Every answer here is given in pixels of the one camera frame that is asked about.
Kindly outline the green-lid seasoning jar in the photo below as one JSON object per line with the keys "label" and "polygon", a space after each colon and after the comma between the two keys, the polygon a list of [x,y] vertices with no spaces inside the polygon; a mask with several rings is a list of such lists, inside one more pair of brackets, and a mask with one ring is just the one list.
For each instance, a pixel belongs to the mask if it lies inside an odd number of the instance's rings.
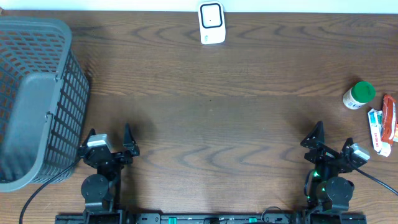
{"label": "green-lid seasoning jar", "polygon": [[351,110],[357,110],[372,101],[375,96],[374,87],[369,82],[361,81],[343,95],[343,104]]}

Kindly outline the white green-label small box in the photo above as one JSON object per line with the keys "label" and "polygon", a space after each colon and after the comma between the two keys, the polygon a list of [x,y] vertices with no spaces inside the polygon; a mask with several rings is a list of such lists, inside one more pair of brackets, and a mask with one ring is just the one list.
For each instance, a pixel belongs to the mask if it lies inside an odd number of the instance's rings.
{"label": "white green-label small box", "polygon": [[373,143],[373,149],[378,155],[389,157],[391,153],[391,145],[382,142],[382,111],[371,109],[368,112],[369,128]]}

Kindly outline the red Top snack bar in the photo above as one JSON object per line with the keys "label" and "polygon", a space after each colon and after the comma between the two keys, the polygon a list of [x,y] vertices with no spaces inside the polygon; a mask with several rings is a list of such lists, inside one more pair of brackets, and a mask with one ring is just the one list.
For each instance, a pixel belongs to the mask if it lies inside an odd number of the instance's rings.
{"label": "red Top snack bar", "polygon": [[396,130],[396,100],[385,95],[382,106],[382,142],[393,145]]}

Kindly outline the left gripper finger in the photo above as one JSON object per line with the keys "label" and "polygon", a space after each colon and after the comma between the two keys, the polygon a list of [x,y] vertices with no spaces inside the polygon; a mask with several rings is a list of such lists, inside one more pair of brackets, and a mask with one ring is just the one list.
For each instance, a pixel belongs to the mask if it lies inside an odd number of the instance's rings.
{"label": "left gripper finger", "polygon": [[87,137],[85,138],[85,140],[83,141],[83,143],[81,144],[81,146],[87,146],[87,143],[90,139],[91,136],[94,136],[96,134],[96,131],[94,128],[91,128]]}
{"label": "left gripper finger", "polygon": [[132,156],[140,155],[139,146],[132,136],[130,125],[128,123],[125,124],[124,128],[123,146],[131,153]]}

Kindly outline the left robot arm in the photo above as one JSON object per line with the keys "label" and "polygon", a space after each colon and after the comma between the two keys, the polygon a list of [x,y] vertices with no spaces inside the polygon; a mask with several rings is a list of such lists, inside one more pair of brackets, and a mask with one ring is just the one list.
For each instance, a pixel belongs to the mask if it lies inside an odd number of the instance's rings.
{"label": "left robot arm", "polygon": [[129,124],[124,127],[123,146],[124,151],[112,152],[108,136],[96,134],[91,129],[79,148],[78,156],[86,165],[96,169],[96,174],[87,177],[81,185],[81,194],[85,199],[84,223],[136,222],[136,216],[120,204],[121,171],[140,155]]}

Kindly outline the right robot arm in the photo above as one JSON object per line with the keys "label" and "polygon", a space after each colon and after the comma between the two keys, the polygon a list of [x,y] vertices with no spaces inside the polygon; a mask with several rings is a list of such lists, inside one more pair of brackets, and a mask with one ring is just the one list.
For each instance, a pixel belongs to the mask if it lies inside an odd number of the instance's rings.
{"label": "right robot arm", "polygon": [[353,139],[348,138],[340,152],[325,144],[323,122],[319,121],[300,145],[309,149],[304,158],[315,165],[307,175],[304,187],[307,208],[295,213],[292,223],[366,223],[366,216],[350,213],[354,183],[340,177],[350,173],[354,165],[367,160],[354,153]]}

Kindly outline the orange snack packet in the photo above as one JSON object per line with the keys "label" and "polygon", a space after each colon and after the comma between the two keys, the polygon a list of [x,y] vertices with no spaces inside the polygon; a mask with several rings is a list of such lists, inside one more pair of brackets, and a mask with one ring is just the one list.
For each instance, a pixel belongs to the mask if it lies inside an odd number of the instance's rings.
{"label": "orange snack packet", "polygon": [[395,126],[393,141],[398,142],[398,123],[396,123],[396,126]]}

